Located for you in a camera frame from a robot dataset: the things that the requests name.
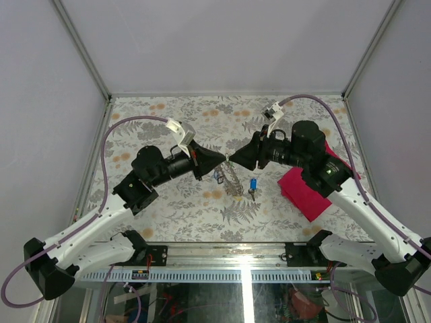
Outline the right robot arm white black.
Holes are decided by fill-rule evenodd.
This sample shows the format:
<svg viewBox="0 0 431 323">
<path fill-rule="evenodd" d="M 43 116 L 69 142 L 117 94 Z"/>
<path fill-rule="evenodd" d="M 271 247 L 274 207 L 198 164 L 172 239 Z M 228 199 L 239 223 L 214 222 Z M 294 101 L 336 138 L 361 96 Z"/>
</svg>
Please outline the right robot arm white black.
<svg viewBox="0 0 431 323">
<path fill-rule="evenodd" d="M 246 169 L 269 162 L 300 168 L 307 187 L 347 213 L 372 238 L 372 245 L 321 231 L 311 239 L 308 260 L 314 265 L 338 261 L 362 269 L 396 296 L 404 296 L 430 268 L 430 238 L 421 238 L 396 220 L 375 199 L 360 191 L 355 174 L 327 153 L 325 134 L 313 121 L 294 123 L 290 139 L 278 139 L 264 125 L 247 145 L 230 156 Z"/>
</svg>

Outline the red folded cloth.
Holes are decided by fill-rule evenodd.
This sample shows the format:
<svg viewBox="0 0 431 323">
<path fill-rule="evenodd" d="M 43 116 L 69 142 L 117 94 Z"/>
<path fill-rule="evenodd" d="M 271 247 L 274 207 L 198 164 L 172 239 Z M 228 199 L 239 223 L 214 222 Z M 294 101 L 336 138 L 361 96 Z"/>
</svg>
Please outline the red folded cloth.
<svg viewBox="0 0 431 323">
<path fill-rule="evenodd" d="M 292 168 L 278 180 L 281 195 L 286 197 L 309 222 L 324 213 L 332 202 L 309 188 L 301 177 L 301 168 Z"/>
</svg>

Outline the aluminium front rail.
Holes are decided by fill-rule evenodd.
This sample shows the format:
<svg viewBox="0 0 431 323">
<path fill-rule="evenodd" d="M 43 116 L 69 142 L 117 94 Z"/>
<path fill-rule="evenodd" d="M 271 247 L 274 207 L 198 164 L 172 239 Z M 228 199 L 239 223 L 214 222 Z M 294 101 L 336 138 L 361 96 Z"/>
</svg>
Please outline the aluminium front rail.
<svg viewBox="0 0 431 323">
<path fill-rule="evenodd" d="M 211 242 L 174 242 L 151 243 L 150 245 L 168 246 L 166 266 L 148 268 L 145 260 L 129 262 L 131 268 L 235 268 L 242 264 L 253 267 L 288 267 L 286 263 L 285 242 L 270 243 L 211 243 Z M 312 248 L 314 266 L 327 268 L 330 262 L 315 247 Z"/>
</svg>

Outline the blue key tag with key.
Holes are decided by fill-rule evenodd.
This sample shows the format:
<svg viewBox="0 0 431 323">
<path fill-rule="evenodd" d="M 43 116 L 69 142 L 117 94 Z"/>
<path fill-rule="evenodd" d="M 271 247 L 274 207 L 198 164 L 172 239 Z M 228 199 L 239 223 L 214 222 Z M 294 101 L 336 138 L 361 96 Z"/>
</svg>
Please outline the blue key tag with key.
<svg viewBox="0 0 431 323">
<path fill-rule="evenodd" d="M 256 192 L 256 189 L 257 189 L 257 179 L 256 178 L 252 178 L 250 180 L 250 186 L 249 186 L 249 189 L 248 189 L 248 193 L 250 194 L 253 202 L 255 202 L 255 192 Z"/>
</svg>

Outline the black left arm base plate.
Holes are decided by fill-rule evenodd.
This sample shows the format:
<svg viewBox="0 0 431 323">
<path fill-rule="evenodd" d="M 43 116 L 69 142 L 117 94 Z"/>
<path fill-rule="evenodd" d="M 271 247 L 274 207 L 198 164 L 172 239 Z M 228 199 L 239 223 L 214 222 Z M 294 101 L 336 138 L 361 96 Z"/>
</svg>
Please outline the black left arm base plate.
<svg viewBox="0 0 431 323">
<path fill-rule="evenodd" d="M 145 265 L 148 268 L 166 266 L 168 259 L 168 246 L 150 245 L 145 251 Z"/>
</svg>

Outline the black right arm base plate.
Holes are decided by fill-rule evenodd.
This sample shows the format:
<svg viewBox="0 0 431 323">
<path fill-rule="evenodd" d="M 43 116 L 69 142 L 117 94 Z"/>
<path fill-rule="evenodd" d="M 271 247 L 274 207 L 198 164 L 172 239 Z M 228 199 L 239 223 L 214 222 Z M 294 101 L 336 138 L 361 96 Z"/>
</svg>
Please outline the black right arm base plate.
<svg viewBox="0 0 431 323">
<path fill-rule="evenodd" d="M 286 242 L 285 254 L 288 267 L 314 266 L 312 248 L 307 243 Z"/>
</svg>

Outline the large keyring with many rings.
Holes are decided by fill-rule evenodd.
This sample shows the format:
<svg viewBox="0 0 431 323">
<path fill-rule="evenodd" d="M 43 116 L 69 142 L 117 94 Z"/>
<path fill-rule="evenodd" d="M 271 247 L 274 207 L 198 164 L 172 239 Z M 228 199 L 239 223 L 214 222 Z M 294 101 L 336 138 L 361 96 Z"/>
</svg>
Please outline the large keyring with many rings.
<svg viewBox="0 0 431 323">
<path fill-rule="evenodd" d="M 241 201 L 244 189 L 235 172 L 234 167 L 231 167 L 228 155 L 225 155 L 226 160 L 216 167 L 213 171 L 213 178 L 218 185 L 222 185 L 226 194 L 233 197 L 236 201 Z"/>
</svg>

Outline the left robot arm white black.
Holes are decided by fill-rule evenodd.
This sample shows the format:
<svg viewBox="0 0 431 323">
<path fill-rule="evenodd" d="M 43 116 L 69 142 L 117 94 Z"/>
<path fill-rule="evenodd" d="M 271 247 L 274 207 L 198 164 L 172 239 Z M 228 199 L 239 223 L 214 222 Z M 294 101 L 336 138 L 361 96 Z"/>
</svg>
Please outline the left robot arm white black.
<svg viewBox="0 0 431 323">
<path fill-rule="evenodd" d="M 155 146 L 141 148 L 132 161 L 132 170 L 93 209 L 56 235 L 24 244 L 26 271 L 45 300 L 56 299 L 87 273 L 110 264 L 143 264 L 147 244 L 134 230 L 111 242 L 98 243 L 98 237 L 153 203 L 155 188 L 179 176 L 192 173 L 197 180 L 225 161 L 225 156 L 191 141 L 185 151 L 164 157 Z"/>
</svg>

